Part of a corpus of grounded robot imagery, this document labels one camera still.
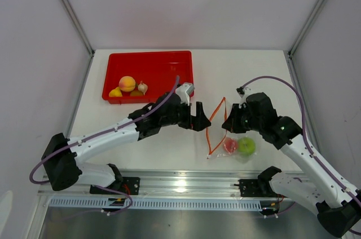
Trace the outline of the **green apple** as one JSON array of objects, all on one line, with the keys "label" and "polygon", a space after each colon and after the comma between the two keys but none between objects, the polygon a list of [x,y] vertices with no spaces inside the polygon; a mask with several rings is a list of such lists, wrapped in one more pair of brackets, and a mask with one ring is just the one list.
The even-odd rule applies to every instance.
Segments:
[{"label": "green apple", "polygon": [[251,156],[256,151],[256,144],[252,138],[243,137],[237,143],[238,151],[242,156]]}]

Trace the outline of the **clear zip top bag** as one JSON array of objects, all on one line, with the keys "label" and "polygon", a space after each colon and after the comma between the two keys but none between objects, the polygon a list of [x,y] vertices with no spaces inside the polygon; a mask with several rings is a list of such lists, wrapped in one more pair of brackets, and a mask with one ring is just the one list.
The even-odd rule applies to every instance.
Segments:
[{"label": "clear zip top bag", "polygon": [[222,128],[222,124],[231,113],[232,105],[223,97],[209,121],[211,126],[205,130],[205,138],[208,146],[208,160],[221,157],[234,158],[241,163],[248,162],[257,154],[257,145],[254,134],[233,134]]}]

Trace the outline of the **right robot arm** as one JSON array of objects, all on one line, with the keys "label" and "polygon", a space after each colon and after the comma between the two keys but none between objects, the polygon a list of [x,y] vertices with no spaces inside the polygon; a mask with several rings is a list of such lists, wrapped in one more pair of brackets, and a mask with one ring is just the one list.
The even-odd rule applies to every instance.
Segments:
[{"label": "right robot arm", "polygon": [[263,92],[244,95],[233,104],[222,128],[233,134],[255,131],[277,150],[289,157],[311,180],[301,182],[269,167],[269,174],[258,181],[264,196],[274,192],[308,209],[331,235],[340,238],[360,221],[360,189],[347,181],[308,143],[302,128],[290,117],[280,116]]}]

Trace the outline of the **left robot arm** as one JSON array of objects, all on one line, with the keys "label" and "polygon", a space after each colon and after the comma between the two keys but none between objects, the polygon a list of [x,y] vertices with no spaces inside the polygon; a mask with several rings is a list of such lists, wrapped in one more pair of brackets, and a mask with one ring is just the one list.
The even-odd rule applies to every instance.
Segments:
[{"label": "left robot arm", "polygon": [[119,145],[154,136],[161,128],[172,125],[199,132],[209,127],[211,122],[201,102],[196,102],[196,114],[192,115],[190,104],[175,93],[166,93],[111,128],[73,139],[58,133],[50,139],[41,158],[48,183],[53,191],[82,183],[103,187],[111,194],[118,193],[122,179],[116,165],[97,165],[88,160]]}]

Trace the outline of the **small pink peach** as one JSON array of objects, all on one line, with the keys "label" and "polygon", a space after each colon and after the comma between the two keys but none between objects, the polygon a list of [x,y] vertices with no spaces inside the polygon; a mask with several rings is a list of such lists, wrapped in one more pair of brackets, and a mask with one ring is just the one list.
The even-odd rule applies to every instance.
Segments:
[{"label": "small pink peach", "polygon": [[223,149],[227,154],[234,154],[238,150],[238,142],[237,139],[226,137],[223,142]]}]

